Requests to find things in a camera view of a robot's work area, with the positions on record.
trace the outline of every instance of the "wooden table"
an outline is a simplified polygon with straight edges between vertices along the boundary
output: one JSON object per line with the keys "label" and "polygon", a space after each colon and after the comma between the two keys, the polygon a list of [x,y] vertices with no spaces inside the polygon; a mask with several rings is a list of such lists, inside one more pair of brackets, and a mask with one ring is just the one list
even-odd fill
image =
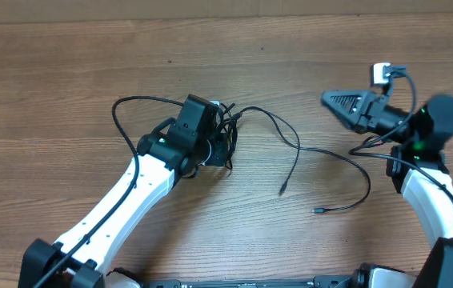
{"label": "wooden table", "polygon": [[[346,154],[365,137],[320,105],[332,89],[367,89],[371,63],[408,64],[420,102],[453,94],[453,14],[88,22],[0,26],[0,287],[16,286],[22,254],[84,217],[116,183],[130,151],[114,127],[115,99],[192,93],[284,117],[303,145]],[[399,81],[392,104],[405,110]],[[178,107],[131,102],[119,117],[132,140]],[[350,274],[375,262],[417,274],[429,246],[384,161],[345,162],[295,150],[259,113],[240,122],[234,169],[182,180],[126,241],[113,266],[189,281]],[[382,148],[387,153],[389,147]],[[453,140],[445,149],[453,177]]]}

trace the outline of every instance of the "wooden tabletop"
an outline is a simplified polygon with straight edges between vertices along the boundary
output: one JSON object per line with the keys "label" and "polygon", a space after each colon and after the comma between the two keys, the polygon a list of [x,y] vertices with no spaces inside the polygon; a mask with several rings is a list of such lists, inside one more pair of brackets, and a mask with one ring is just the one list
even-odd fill
{"label": "wooden tabletop", "polygon": [[[367,89],[369,65],[408,64],[419,101],[453,94],[453,14],[315,16],[0,26],[0,287],[16,286],[22,254],[54,241],[109,191],[130,161],[110,108],[118,98],[187,94],[260,106],[289,121],[304,146],[340,154],[366,135],[320,105],[324,90]],[[393,105],[409,110],[398,81]],[[129,102],[119,117],[134,142],[178,107]],[[268,118],[245,113],[234,169],[182,180],[143,218],[114,260],[144,278],[188,281],[350,274],[375,262],[417,274],[429,245],[395,193],[386,163],[295,150]],[[379,149],[388,153],[390,146]],[[453,140],[445,149],[453,177]]]}

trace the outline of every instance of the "table surface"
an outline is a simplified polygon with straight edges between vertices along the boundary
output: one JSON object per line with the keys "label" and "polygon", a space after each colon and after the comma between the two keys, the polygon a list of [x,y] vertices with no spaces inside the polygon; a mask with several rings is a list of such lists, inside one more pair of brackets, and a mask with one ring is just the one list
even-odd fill
{"label": "table surface", "polygon": [[[421,103],[453,94],[453,14],[0,26],[0,287],[16,285],[33,240],[55,240],[122,175],[131,156],[110,116],[116,99],[183,101],[191,93],[236,110],[261,106],[289,121],[304,146],[346,154],[366,135],[345,130],[320,95],[367,89],[368,67],[381,61],[408,64]],[[391,103],[408,110],[410,102],[398,81]],[[137,142],[177,113],[140,101],[118,115]],[[362,262],[419,272],[429,246],[384,161],[356,158],[373,182],[358,208],[312,214],[361,198],[362,175],[303,152],[279,197],[295,150],[260,113],[239,124],[231,173],[206,168],[182,180],[143,218],[114,267],[188,281],[350,274]],[[453,140],[445,153],[453,177]]]}

